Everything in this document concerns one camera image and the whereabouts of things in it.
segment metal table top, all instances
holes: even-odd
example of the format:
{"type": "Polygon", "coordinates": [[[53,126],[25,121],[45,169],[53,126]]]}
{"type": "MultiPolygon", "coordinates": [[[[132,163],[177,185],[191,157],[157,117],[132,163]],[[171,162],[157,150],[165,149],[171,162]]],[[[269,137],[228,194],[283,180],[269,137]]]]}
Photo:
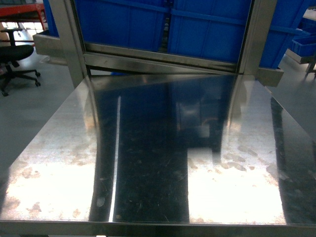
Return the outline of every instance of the metal table top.
{"type": "Polygon", "coordinates": [[[94,76],[0,176],[0,234],[312,236],[316,144],[252,76],[94,76]]]}

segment blue bin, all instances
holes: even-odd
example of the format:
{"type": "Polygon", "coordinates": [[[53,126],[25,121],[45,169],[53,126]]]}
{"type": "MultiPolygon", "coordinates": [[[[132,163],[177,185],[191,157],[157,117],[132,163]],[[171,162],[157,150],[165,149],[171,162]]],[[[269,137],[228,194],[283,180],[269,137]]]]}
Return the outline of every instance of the blue bin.
{"type": "Polygon", "coordinates": [[[313,56],[316,52],[316,36],[294,39],[291,50],[301,57],[313,56]]]}
{"type": "Polygon", "coordinates": [[[48,24],[49,34],[51,36],[58,37],[58,31],[56,28],[53,13],[51,12],[51,9],[50,9],[49,2],[48,2],[48,0],[43,0],[43,3],[44,3],[44,8],[45,8],[45,16],[46,16],[46,21],[48,24]]]}
{"type": "Polygon", "coordinates": [[[163,0],[76,0],[85,41],[150,51],[161,45],[169,11],[162,5],[163,0]]]}
{"type": "Polygon", "coordinates": [[[310,3],[311,0],[278,0],[271,25],[296,29],[310,3]]]}
{"type": "Polygon", "coordinates": [[[171,10],[168,52],[237,62],[246,19],[171,10]]]}
{"type": "Polygon", "coordinates": [[[300,32],[301,34],[295,36],[294,39],[316,35],[316,27],[301,29],[300,32]]]}
{"type": "Polygon", "coordinates": [[[290,47],[293,38],[301,31],[271,26],[266,45],[262,53],[260,67],[276,69],[286,50],[290,47]]]}
{"type": "Polygon", "coordinates": [[[301,23],[299,25],[300,29],[306,29],[306,28],[312,28],[316,27],[316,21],[307,19],[307,18],[302,18],[301,23]]]}
{"type": "Polygon", "coordinates": [[[251,0],[174,0],[173,8],[204,15],[246,20],[251,0]]]}
{"type": "MultiPolygon", "coordinates": [[[[277,68],[310,0],[279,0],[261,67],[277,68]]],[[[168,52],[237,63],[250,1],[175,0],[168,52]]]]}

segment gray floor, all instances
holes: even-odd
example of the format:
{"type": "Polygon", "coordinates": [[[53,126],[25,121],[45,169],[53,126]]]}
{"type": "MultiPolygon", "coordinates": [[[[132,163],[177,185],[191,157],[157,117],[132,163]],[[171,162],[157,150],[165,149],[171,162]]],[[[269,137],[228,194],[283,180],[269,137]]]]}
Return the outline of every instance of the gray floor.
{"type": "Polygon", "coordinates": [[[284,75],[275,88],[269,87],[274,98],[316,141],[316,80],[314,73],[305,79],[307,64],[299,65],[284,56],[279,67],[284,75]]]}
{"type": "Polygon", "coordinates": [[[0,171],[12,164],[74,90],[68,67],[42,63],[45,57],[34,52],[16,69],[37,69],[40,87],[14,79],[7,87],[9,96],[0,96],[0,171]]]}

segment chair base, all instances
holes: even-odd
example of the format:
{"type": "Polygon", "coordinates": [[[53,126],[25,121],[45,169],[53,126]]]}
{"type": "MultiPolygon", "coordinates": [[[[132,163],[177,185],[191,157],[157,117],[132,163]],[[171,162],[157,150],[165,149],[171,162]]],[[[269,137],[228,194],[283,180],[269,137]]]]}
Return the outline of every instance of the chair base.
{"type": "Polygon", "coordinates": [[[9,84],[9,82],[14,78],[23,78],[23,79],[27,79],[27,80],[33,80],[33,81],[35,81],[36,86],[40,86],[40,82],[36,78],[30,77],[28,75],[24,75],[25,73],[35,73],[35,76],[39,77],[40,73],[37,70],[13,71],[11,69],[10,65],[6,65],[5,67],[7,69],[7,72],[0,76],[0,79],[4,79],[4,82],[0,86],[0,90],[1,90],[3,96],[9,95],[5,91],[5,88],[9,84]]]}

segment office chair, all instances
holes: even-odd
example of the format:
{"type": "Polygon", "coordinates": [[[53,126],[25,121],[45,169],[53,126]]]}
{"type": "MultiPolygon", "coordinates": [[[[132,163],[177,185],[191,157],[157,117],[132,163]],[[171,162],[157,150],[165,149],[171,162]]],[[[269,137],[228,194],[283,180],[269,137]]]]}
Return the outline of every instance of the office chair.
{"type": "Polygon", "coordinates": [[[40,76],[40,73],[37,70],[24,70],[24,71],[13,71],[11,69],[10,64],[12,64],[15,68],[19,66],[19,60],[25,59],[29,57],[34,49],[31,45],[15,45],[15,40],[13,33],[14,31],[21,31],[21,28],[15,29],[4,29],[1,32],[7,32],[9,34],[10,44],[11,46],[0,47],[0,64],[5,64],[7,72],[0,76],[0,79],[4,79],[4,82],[0,86],[0,90],[3,96],[8,96],[9,94],[5,91],[6,86],[9,82],[14,78],[23,78],[28,80],[35,81],[36,86],[40,86],[40,82],[36,78],[24,75],[25,73],[35,73],[36,77],[40,76]]]}

